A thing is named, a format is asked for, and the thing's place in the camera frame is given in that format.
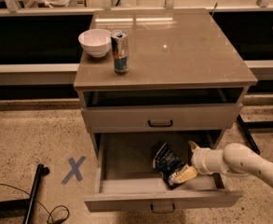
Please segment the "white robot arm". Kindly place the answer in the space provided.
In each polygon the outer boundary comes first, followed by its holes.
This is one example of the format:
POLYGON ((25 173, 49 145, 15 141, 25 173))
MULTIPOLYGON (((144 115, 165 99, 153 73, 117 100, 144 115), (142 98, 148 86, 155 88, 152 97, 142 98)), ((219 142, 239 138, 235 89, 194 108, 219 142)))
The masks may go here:
POLYGON ((273 162, 263 159, 250 148, 232 143, 223 149, 199 147, 189 141, 191 146, 191 164, 171 175, 173 184, 182 184, 197 175, 218 173, 232 177, 256 176, 273 188, 273 162))

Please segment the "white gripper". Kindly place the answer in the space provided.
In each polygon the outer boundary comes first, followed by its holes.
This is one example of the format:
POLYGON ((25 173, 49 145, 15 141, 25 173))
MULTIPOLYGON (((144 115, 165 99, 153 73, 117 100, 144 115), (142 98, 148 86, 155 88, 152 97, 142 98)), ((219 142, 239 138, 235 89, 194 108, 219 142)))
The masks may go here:
POLYGON ((225 171, 225 162, 223 159, 223 150, 210 148, 199 148, 194 141, 189 141, 188 145, 193 151, 191 163, 193 166, 185 165, 180 171, 176 172, 173 182, 182 184, 195 178, 198 172, 201 175, 212 175, 214 173, 223 173, 225 171))

